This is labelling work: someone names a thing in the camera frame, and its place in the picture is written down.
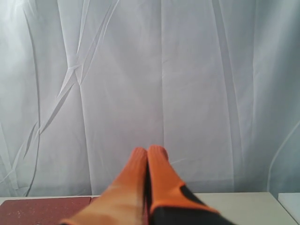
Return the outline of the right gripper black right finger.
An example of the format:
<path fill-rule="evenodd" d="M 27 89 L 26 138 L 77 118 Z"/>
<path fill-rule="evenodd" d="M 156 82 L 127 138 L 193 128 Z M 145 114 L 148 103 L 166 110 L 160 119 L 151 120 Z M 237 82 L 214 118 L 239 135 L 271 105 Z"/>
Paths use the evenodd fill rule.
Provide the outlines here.
<path fill-rule="evenodd" d="M 151 184 L 150 225 L 233 225 L 221 213 L 198 199 L 171 166 L 165 148 L 148 149 Z"/>

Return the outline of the right gripper orange-tipped left finger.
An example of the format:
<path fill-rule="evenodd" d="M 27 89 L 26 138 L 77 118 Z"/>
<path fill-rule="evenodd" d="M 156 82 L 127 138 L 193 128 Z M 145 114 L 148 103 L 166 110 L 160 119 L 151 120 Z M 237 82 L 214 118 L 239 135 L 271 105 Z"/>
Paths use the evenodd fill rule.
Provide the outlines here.
<path fill-rule="evenodd" d="M 135 148 L 118 177 L 87 207 L 61 225 L 141 225 L 147 151 Z"/>

